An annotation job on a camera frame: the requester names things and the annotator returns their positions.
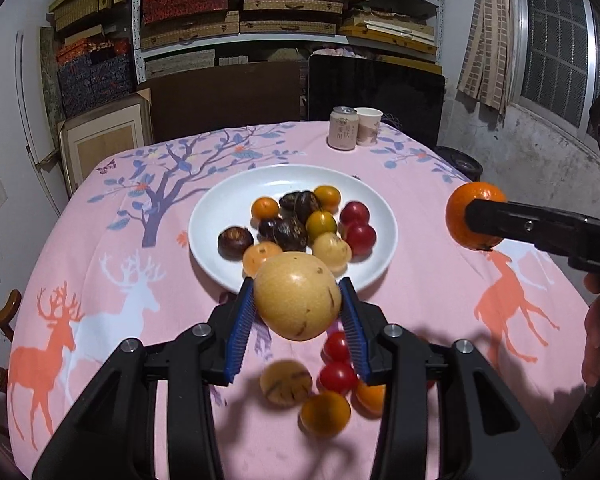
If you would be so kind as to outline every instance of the hand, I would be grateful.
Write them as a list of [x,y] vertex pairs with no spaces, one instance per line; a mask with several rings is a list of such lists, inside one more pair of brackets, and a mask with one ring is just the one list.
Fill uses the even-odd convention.
[[[587,274],[584,277],[584,286],[589,292],[600,294],[600,277]],[[600,379],[600,296],[589,307],[584,319],[584,329],[587,332],[587,342],[582,363],[582,379],[587,386],[593,387]]]

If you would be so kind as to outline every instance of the white paper cup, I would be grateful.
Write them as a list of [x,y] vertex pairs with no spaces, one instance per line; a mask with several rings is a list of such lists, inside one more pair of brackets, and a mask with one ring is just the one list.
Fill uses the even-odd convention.
[[375,108],[354,108],[358,112],[360,124],[358,125],[359,146],[373,146],[378,142],[378,130],[380,129],[380,120],[382,112]]

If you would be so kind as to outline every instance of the screw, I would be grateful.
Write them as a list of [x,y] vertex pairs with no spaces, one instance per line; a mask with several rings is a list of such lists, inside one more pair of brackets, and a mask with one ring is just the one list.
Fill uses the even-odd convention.
[[467,341],[467,339],[461,339],[456,341],[456,349],[462,354],[470,354],[474,351],[474,345],[471,341]]
[[120,343],[120,349],[126,353],[135,352],[136,350],[138,350],[139,346],[140,342],[138,341],[138,339],[135,339],[133,337],[125,339],[122,343]]
[[402,327],[396,324],[389,324],[384,327],[384,333],[389,337],[400,337],[402,335]]
[[205,337],[211,334],[211,327],[206,323],[198,323],[191,329],[191,331],[193,332],[194,336]]

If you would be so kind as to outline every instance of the orange deer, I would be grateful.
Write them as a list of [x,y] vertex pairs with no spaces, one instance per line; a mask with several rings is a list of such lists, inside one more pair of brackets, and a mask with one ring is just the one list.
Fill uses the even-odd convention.
[[80,312],[80,303],[76,300],[75,294],[71,303],[67,305],[66,282],[49,295],[49,305],[51,307],[49,314],[45,314],[40,305],[44,291],[45,289],[42,288],[38,294],[38,315],[48,321],[47,326],[51,329],[49,341],[44,350],[21,346],[13,351],[10,359],[7,387],[8,390],[11,389],[10,404],[13,421],[22,440],[24,440],[24,435],[18,426],[18,420],[13,409],[13,391],[16,384],[33,391],[29,418],[31,423],[31,445],[35,450],[38,450],[33,436],[33,421],[36,417],[36,410],[40,407],[42,415],[45,417],[46,428],[49,434],[53,434],[54,427],[49,414],[48,395],[53,389],[56,377],[62,368],[62,348],[67,347],[71,352],[75,350],[74,333],[69,322],[77,322],[84,317],[84,314]]
[[521,354],[515,349],[509,338],[507,321],[515,315],[518,309],[520,309],[531,332],[538,338],[538,341],[542,346],[548,346],[549,343],[545,341],[536,330],[536,327],[531,321],[530,313],[533,312],[544,317],[556,330],[560,330],[560,327],[551,321],[547,314],[539,307],[526,300],[525,291],[522,288],[522,285],[520,285],[520,280],[513,269],[508,265],[512,263],[511,258],[499,251],[490,251],[487,255],[487,260],[492,261],[502,274],[502,276],[484,292],[474,310],[475,319],[480,320],[480,318],[482,318],[482,322],[491,332],[491,341],[489,351],[487,352],[487,358],[491,362],[491,365],[493,365],[496,370],[499,370],[498,351],[500,350],[502,336],[504,335],[505,345],[509,352],[527,363],[535,363],[538,361],[537,357]]

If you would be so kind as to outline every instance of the black screen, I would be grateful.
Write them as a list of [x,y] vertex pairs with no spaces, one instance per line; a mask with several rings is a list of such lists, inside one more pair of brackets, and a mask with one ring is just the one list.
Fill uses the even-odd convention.
[[444,94],[444,77],[417,68],[354,57],[309,58],[310,121],[328,121],[334,106],[377,108],[383,123],[433,148]]

